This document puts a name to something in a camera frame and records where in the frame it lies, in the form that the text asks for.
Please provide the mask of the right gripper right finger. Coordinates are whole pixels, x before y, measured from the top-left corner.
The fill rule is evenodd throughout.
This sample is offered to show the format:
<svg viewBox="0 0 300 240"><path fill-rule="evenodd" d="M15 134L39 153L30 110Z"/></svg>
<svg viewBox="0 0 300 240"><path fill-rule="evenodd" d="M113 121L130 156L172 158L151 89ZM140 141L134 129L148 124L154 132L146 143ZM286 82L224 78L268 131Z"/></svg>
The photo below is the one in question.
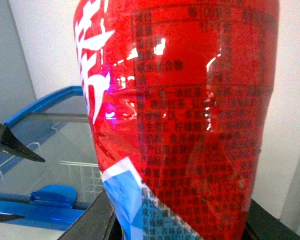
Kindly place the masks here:
<svg viewBox="0 0 300 240"><path fill-rule="evenodd" d="M244 240L300 240L300 236L251 200Z"/></svg>

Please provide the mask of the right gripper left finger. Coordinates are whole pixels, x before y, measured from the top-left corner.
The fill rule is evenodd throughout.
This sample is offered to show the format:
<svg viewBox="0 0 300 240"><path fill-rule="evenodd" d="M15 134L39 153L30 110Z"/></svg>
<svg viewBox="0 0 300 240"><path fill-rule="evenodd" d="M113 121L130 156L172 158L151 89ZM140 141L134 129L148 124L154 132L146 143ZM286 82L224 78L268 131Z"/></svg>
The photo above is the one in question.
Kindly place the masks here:
<svg viewBox="0 0 300 240"><path fill-rule="evenodd" d="M105 192L68 228L60 240L116 240L118 220Z"/></svg>

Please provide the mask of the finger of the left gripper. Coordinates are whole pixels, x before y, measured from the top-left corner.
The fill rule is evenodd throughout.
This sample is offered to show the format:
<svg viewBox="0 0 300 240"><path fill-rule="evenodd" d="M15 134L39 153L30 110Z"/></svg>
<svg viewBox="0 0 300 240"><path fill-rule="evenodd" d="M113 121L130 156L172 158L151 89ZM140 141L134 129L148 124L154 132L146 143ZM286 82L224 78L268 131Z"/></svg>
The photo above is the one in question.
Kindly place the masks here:
<svg viewBox="0 0 300 240"><path fill-rule="evenodd" d="M7 123L0 122L0 151L13 156L44 163L46 160L19 141Z"/></svg>
<svg viewBox="0 0 300 240"><path fill-rule="evenodd" d="M0 214L0 223L18 220L24 218L24 215L17 214Z"/></svg>

